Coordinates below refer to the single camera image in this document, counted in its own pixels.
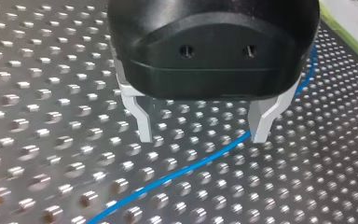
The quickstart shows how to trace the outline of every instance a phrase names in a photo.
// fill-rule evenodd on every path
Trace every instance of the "black plastic cover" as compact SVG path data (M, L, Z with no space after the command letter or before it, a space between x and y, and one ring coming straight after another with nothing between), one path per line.
M162 99L254 100L300 76L318 0L110 0L126 79Z

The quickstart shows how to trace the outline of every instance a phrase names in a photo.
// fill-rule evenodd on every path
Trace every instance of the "blue tube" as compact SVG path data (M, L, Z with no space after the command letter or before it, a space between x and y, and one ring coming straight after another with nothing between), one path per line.
M312 50L311 50L311 56L310 56L310 70L309 70L306 78L304 79L304 81L298 86L298 88L296 90L296 96L298 96L303 91L303 89L310 84L310 79L315 75L317 56L318 56L317 49L315 48L315 46L313 46ZM98 214L96 217L89 220L87 223L88 224L97 224L98 222L102 221L104 218L108 217L113 212L120 209L122 206L124 206L128 203L131 203L132 201L139 198L141 195L149 192L150 190L156 189L170 180L174 180L182 175L187 174L190 171L197 170L201 166L204 166L211 161L215 161L215 160L219 159L225 153L234 149L239 143L247 140L250 136L251 136L251 134L249 132L247 132L243 136L241 136L240 138L238 138L237 140L235 140L234 142L229 144L228 146L226 146L223 149L221 149L220 151L214 153L212 156L202 159L201 161L198 161L190 166L187 166L173 174L166 175L166 176L162 177L161 179L155 181L154 183L152 183L142 189L137 190L136 192L134 192L127 198L124 198L123 200L112 205L111 207L108 207L106 210L102 211L100 214Z

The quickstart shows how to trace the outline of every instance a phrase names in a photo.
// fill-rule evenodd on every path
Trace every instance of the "threaded hole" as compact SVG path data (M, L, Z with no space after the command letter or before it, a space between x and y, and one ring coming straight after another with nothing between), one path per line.
M246 48L244 48L243 49L243 54L247 58L251 58L251 59L254 58L255 55L257 54L255 45L249 45Z
M193 49L193 47L191 47L189 45L183 45L179 49L179 52L182 55L182 57L185 59L191 59L194 56L194 49Z

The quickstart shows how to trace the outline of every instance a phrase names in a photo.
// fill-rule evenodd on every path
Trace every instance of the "green edge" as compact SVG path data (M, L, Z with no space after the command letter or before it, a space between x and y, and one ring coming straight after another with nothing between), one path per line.
M323 3L321 3L321 15L322 20L358 54L358 41L333 18Z

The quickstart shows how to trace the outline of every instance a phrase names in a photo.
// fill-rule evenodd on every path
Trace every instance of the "perforated metal plate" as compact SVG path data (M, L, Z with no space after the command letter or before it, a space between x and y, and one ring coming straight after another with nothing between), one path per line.
M222 148L245 102L154 102L142 144L117 89L105 1L0 1L0 223L85 223ZM358 59L332 32L269 142L149 192L107 223L358 223Z

